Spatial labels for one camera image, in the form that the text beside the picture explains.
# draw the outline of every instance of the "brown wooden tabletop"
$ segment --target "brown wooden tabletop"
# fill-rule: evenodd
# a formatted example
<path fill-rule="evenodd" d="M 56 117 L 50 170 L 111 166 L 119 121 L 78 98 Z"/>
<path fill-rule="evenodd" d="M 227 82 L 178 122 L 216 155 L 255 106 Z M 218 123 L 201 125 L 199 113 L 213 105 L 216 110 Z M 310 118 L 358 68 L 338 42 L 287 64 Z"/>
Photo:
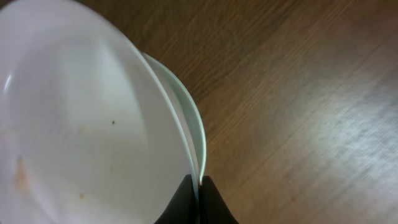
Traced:
<path fill-rule="evenodd" d="M 82 2 L 192 94 L 240 223 L 398 223 L 398 1 Z"/>

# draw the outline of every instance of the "wood grain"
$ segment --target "wood grain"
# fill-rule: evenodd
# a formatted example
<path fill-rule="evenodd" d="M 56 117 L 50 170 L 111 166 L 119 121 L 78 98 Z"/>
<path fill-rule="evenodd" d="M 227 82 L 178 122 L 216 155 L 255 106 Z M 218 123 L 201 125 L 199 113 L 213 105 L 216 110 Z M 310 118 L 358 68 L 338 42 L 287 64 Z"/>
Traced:
<path fill-rule="evenodd" d="M 82 3 L 187 87 L 240 223 L 398 223 L 398 1 Z"/>

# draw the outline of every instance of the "wooden table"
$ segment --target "wooden table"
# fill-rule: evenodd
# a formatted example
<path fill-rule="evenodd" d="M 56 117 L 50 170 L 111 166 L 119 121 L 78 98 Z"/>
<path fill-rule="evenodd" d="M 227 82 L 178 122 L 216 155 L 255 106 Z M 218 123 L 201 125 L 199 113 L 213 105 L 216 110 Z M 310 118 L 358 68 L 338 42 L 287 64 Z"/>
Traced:
<path fill-rule="evenodd" d="M 187 87 L 240 223 L 398 223 L 398 1 L 82 2 Z"/>

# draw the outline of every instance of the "wooden surface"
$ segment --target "wooden surface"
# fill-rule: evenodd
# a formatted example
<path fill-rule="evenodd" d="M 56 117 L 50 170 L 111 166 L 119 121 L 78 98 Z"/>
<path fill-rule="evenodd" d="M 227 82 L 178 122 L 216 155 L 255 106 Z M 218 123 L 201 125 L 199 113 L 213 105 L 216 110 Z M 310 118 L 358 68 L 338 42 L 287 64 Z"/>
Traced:
<path fill-rule="evenodd" d="M 398 223 L 398 1 L 82 2 L 187 87 L 240 223 Z"/>

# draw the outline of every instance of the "black object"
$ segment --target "black object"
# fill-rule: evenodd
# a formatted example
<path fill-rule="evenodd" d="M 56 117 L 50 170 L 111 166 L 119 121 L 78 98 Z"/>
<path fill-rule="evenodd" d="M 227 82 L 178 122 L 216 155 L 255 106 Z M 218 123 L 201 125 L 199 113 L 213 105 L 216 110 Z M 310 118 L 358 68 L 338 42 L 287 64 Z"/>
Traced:
<path fill-rule="evenodd" d="M 238 224 L 228 210 L 216 185 L 208 176 L 204 176 L 202 180 L 198 209 L 193 193 L 191 175 L 186 175 L 155 224 L 195 224 L 198 216 L 200 224 Z"/>

